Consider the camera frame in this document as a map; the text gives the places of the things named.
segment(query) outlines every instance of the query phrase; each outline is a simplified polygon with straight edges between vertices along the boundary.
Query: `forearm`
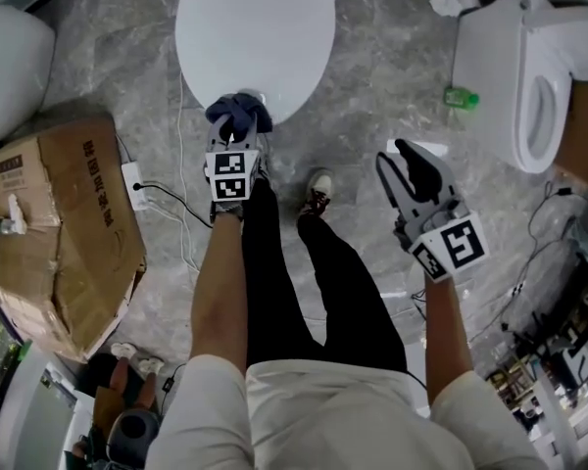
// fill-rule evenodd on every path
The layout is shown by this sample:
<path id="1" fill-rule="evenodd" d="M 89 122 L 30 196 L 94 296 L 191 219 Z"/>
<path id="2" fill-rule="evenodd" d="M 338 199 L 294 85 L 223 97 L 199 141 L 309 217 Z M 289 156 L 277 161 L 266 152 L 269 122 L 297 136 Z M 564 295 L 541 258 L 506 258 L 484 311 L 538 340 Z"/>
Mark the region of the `forearm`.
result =
<path id="1" fill-rule="evenodd" d="M 218 214 L 191 311 L 190 356 L 213 354 L 246 371 L 246 277 L 240 220 Z"/>
<path id="2" fill-rule="evenodd" d="M 472 359 L 453 280 L 435 284 L 425 278 L 427 396 L 433 404 L 447 385 L 472 370 Z"/>

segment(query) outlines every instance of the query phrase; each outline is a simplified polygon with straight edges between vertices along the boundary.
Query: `toilet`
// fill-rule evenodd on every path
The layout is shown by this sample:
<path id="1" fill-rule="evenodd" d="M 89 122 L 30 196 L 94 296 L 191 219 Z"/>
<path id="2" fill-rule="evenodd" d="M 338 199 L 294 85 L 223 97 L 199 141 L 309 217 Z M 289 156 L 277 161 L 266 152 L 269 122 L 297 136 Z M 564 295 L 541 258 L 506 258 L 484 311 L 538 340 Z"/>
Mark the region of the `toilet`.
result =
<path id="1" fill-rule="evenodd" d="M 460 19 L 453 85 L 479 104 L 457 115 L 508 164 L 540 173 L 553 163 L 573 79 L 588 80 L 588 7 L 497 0 Z"/>
<path id="2" fill-rule="evenodd" d="M 54 45 L 55 32 L 45 23 L 0 6 L 0 139 L 41 106 Z"/>
<path id="3" fill-rule="evenodd" d="M 326 68 L 335 0 L 179 0 L 174 34 L 182 74 L 203 107 L 247 92 L 281 123 Z"/>

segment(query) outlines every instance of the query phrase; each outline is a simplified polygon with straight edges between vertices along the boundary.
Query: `marble floor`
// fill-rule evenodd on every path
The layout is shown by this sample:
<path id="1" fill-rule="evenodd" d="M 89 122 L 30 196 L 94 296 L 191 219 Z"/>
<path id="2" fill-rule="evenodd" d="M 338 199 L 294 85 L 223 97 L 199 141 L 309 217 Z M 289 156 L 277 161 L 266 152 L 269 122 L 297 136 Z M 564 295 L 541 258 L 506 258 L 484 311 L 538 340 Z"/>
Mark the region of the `marble floor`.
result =
<path id="1" fill-rule="evenodd" d="M 36 15 L 56 29 L 57 46 L 43 113 L 34 124 L 109 112 L 144 179 L 182 194 L 179 128 L 188 202 L 206 217 L 210 192 L 202 163 L 208 124 L 184 85 L 180 104 L 176 5 L 177 0 L 52 0 L 38 9 Z M 388 311 L 404 341 L 423 336 L 422 318 L 409 297 L 401 296 L 420 290 L 422 275 L 392 236 L 394 213 L 373 167 L 373 156 L 389 138 L 418 139 L 448 145 L 446 162 L 468 204 L 479 211 L 492 252 L 457 281 L 471 338 L 507 302 L 530 254 L 527 221 L 545 183 L 563 180 L 552 170 L 525 174 L 489 156 L 440 102 L 450 81 L 457 20 L 434 14 L 428 0 L 336 0 L 336 19 L 333 51 L 318 89 L 269 137 L 283 252 L 302 311 L 322 341 L 325 313 L 293 219 L 310 170 L 322 165 L 336 177 L 328 223 L 360 253 L 388 295 Z M 180 213 L 178 204 L 156 190 L 149 195 Z M 549 201 L 536 217 L 534 233 L 541 242 L 559 237 L 567 217 L 582 205 L 578 197 Z M 114 339 L 160 356 L 172 370 L 191 345 L 195 275 L 180 258 L 179 225 L 153 211 L 137 217 L 148 271 Z M 210 232 L 189 221 L 193 257 L 200 264 Z M 532 309 L 549 308 L 573 265 L 566 243 L 551 246 L 531 264 L 523 292 L 506 313 L 513 328 L 527 324 Z M 471 343 L 479 371 L 494 365 L 507 339 L 495 325 Z"/>

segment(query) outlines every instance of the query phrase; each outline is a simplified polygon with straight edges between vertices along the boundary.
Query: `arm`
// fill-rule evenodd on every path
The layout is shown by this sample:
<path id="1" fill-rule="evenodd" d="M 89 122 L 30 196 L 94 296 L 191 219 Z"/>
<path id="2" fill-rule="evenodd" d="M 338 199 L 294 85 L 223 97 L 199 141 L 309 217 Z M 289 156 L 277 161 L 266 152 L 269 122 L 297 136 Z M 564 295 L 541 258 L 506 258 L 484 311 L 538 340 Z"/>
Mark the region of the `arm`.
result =
<path id="1" fill-rule="evenodd" d="M 196 283 L 190 360 L 148 450 L 149 470 L 251 470 L 241 222 L 219 213 Z"/>
<path id="2" fill-rule="evenodd" d="M 472 370 L 472 359 L 453 280 L 436 284 L 425 278 L 427 396 L 429 404 L 433 404 L 448 385 Z"/>
<path id="3" fill-rule="evenodd" d="M 425 282 L 427 394 L 431 420 L 462 441 L 477 469 L 545 470 L 495 390 L 472 371 L 460 304 L 451 279 Z"/>
<path id="4" fill-rule="evenodd" d="M 246 373 L 247 307 L 241 222 L 220 213 L 198 275 L 191 312 L 190 357 L 210 354 Z"/>

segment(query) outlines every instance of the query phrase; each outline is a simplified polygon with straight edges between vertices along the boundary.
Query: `blue cloth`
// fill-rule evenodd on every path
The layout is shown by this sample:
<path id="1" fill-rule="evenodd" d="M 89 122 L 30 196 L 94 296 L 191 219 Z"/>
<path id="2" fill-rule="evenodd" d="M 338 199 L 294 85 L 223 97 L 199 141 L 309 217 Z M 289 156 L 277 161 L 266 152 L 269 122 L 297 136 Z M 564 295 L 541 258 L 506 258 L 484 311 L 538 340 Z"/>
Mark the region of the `blue cloth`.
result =
<path id="1" fill-rule="evenodd" d="M 257 132 L 272 132 L 272 118 L 264 104 L 254 96 L 245 93 L 232 97 L 222 96 L 205 112 L 207 120 L 215 123 L 222 115 L 232 116 L 233 135 L 245 136 L 257 117 Z"/>

